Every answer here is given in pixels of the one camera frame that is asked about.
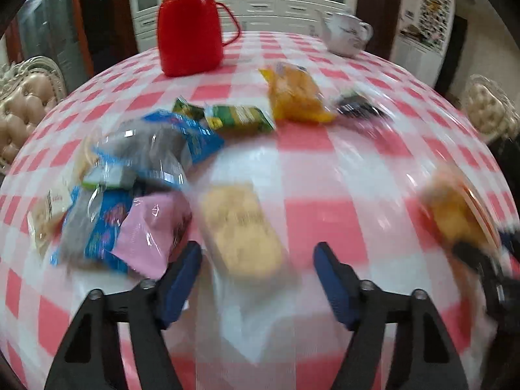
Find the red thermos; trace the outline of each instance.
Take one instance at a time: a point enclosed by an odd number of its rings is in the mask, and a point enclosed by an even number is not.
[[[217,6],[229,13],[237,27],[237,34],[224,43]],[[186,76],[215,69],[224,47],[241,32],[230,9],[215,0],[163,0],[157,27],[162,71],[167,76]]]

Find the table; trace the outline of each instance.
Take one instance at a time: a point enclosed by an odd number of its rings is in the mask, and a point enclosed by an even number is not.
[[[267,86],[257,69],[278,60],[305,66],[326,96],[349,84],[364,86],[393,113],[393,132],[382,142],[340,126],[288,123],[277,134],[228,146],[192,178],[201,187],[253,181],[299,278],[245,312],[220,305],[204,264],[189,308],[164,334],[184,388],[195,389],[196,376],[197,388],[208,390],[330,388],[350,333],[334,320],[312,268],[311,251],[321,240],[361,278],[385,290],[425,289],[475,382],[480,334],[471,333],[470,303],[423,221],[416,186],[436,162],[454,161],[496,221],[516,225],[513,199],[491,153],[462,114],[390,62],[367,53],[342,59],[313,37],[245,32],[225,48],[222,67],[213,72],[166,78],[157,49],[111,67],[53,109],[20,151],[0,188],[0,348],[29,390],[43,388],[86,293],[97,287],[121,291],[135,282],[104,271],[68,277],[64,268],[42,262],[30,249],[26,224],[35,199],[70,171],[75,149],[94,128],[108,131],[124,119],[170,108],[179,95],[268,110]],[[199,239],[196,225],[190,234]],[[389,368],[391,327],[387,333],[378,389]],[[122,340],[129,385],[139,388],[123,327]]]

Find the bolt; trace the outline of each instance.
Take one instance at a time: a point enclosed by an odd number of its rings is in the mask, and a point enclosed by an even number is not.
[[[374,290],[375,284],[372,283],[370,280],[363,280],[361,282],[361,289],[362,290]]]
[[[92,299],[93,301],[95,301],[96,299],[99,299],[102,296],[103,296],[103,292],[100,291],[99,289],[91,290],[90,293],[88,294],[88,297],[90,299]]]
[[[152,287],[155,286],[155,280],[152,280],[152,279],[145,279],[143,281],[141,281],[141,283],[139,284],[141,286],[141,289],[151,289]]]
[[[422,299],[422,300],[428,299],[428,294],[424,290],[422,290],[422,289],[415,289],[412,292],[412,295],[416,299]]]

